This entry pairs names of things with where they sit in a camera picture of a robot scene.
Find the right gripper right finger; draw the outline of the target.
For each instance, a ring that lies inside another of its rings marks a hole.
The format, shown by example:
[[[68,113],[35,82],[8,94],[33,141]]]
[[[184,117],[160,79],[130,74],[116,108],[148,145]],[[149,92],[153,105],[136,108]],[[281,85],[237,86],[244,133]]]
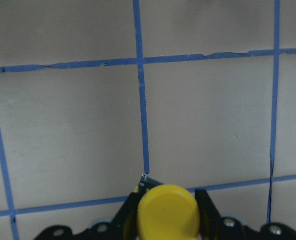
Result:
[[[279,222],[267,223],[255,231],[231,216],[221,216],[204,189],[195,190],[203,240],[296,240],[296,230]]]

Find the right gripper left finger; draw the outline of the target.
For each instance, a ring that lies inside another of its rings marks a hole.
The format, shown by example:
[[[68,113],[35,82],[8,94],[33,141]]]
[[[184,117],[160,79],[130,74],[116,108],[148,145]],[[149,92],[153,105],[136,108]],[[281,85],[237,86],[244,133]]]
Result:
[[[134,240],[137,238],[136,215],[141,200],[139,193],[131,193],[110,221],[100,221],[84,231],[73,234],[70,227],[53,225],[41,231],[36,240]]]

